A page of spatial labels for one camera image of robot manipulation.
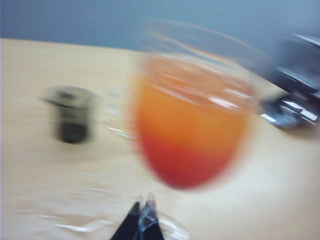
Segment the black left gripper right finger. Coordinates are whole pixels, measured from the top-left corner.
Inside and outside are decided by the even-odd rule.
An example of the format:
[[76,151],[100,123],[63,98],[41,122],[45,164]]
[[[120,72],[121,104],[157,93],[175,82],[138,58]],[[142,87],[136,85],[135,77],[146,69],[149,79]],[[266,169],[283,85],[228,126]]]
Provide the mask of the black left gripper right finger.
[[147,196],[146,202],[139,217],[139,239],[140,240],[164,240],[159,218],[156,210],[156,200],[151,192]]

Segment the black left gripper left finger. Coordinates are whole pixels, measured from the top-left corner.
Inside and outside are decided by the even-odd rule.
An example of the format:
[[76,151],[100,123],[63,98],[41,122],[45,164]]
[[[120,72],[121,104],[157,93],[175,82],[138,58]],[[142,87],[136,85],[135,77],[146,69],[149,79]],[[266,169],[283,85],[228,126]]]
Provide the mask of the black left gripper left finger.
[[140,202],[136,201],[110,240],[136,240],[140,218]]

